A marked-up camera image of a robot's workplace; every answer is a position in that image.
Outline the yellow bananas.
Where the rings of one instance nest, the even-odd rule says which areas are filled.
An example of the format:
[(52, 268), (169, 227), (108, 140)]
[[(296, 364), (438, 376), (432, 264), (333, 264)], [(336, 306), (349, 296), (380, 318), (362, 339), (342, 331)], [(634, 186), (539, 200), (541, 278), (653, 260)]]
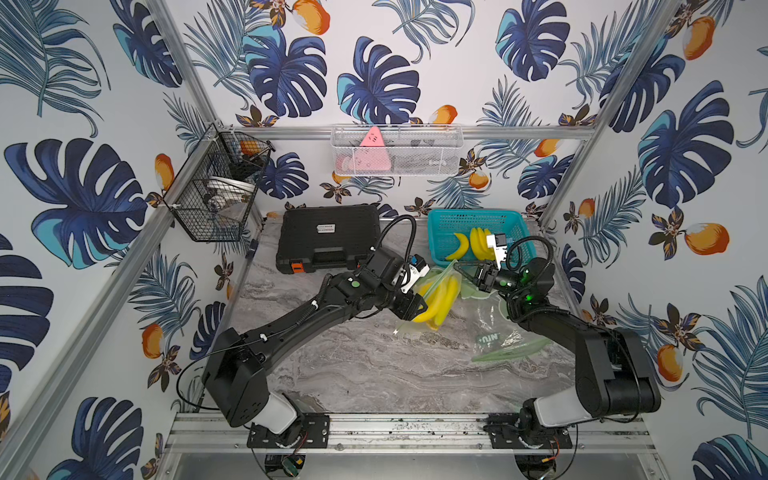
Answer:
[(416, 287), (418, 294), (426, 301), (428, 309), (425, 313), (418, 315), (413, 322), (424, 323), (432, 330), (439, 330), (460, 293), (460, 275), (451, 273), (441, 278), (433, 276), (419, 280)]

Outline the yellow single banana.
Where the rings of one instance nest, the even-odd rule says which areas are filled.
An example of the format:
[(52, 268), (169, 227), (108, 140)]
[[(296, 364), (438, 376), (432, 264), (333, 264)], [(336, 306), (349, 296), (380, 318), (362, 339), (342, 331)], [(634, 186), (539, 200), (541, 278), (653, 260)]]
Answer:
[(470, 248), (469, 238), (465, 234), (454, 233), (454, 237), (459, 242), (459, 245), (450, 255), (446, 256), (445, 260), (449, 262), (462, 260)]

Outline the yellow banana from bag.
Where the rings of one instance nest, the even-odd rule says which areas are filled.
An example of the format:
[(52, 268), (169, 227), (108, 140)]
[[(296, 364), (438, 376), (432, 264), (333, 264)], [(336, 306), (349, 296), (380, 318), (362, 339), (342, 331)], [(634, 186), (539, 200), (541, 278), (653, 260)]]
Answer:
[(486, 233), (482, 228), (473, 228), (470, 232), (470, 248), (479, 261), (494, 261), (493, 253), (486, 244)]

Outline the zip-top bag with bananas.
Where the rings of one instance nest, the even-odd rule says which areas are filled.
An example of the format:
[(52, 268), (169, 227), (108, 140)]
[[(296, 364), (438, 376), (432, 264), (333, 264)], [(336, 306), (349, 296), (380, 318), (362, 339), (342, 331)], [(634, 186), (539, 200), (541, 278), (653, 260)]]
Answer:
[(398, 321), (393, 331), (395, 337), (439, 331), (449, 315), (458, 312), (459, 300), (472, 299), (477, 293), (474, 285), (454, 268), (453, 263), (447, 269), (431, 269), (414, 288), (426, 301), (427, 310), (417, 315), (416, 322)]

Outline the zip-top bag green print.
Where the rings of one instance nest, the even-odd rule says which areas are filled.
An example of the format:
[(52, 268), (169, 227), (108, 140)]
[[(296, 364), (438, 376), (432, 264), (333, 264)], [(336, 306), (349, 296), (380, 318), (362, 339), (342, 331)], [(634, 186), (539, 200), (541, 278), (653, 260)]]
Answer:
[(551, 341), (525, 331), (507, 316), (504, 299), (462, 283), (460, 306), (466, 312), (467, 329), (473, 340), (472, 361), (516, 361), (537, 354)]

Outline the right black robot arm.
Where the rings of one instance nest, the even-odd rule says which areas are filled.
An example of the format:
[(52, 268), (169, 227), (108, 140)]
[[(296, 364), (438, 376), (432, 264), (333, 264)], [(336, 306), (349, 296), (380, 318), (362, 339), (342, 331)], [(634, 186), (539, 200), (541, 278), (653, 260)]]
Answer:
[(574, 355), (574, 385), (527, 400), (519, 413), (522, 429), (555, 429), (602, 419), (629, 422), (659, 410), (662, 396), (639, 335), (588, 323), (552, 304), (551, 261), (537, 257), (513, 270), (494, 261), (460, 262), (454, 269), (478, 290), (497, 293), (512, 323)]

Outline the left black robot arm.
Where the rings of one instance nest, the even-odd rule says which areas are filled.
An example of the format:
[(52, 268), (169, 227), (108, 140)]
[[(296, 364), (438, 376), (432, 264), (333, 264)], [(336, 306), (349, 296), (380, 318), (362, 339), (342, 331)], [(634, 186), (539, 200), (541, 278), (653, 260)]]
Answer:
[(413, 290), (430, 270), (420, 255), (408, 259), (384, 247), (372, 249), (352, 271), (328, 274), (318, 293), (296, 309), (259, 328), (229, 328), (216, 337), (201, 377), (206, 393), (228, 425), (253, 421), (274, 434), (291, 429), (299, 412), (270, 391), (267, 377), (293, 351), (363, 312), (389, 310), (413, 320), (427, 310)]

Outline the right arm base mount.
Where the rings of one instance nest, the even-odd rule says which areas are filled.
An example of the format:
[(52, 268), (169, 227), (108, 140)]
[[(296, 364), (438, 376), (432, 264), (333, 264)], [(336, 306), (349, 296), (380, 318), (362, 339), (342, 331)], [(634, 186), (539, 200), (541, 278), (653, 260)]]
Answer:
[(490, 414), (483, 431), (489, 436), (493, 449), (558, 450), (573, 447), (565, 427), (545, 427), (527, 412)]

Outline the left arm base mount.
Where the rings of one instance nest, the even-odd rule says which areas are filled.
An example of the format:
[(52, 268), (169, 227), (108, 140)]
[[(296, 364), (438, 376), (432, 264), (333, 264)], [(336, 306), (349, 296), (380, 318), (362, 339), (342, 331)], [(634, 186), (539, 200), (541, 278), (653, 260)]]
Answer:
[(321, 413), (299, 413), (282, 433), (274, 433), (253, 423), (249, 428), (247, 447), (253, 449), (325, 449), (328, 445), (331, 418)]

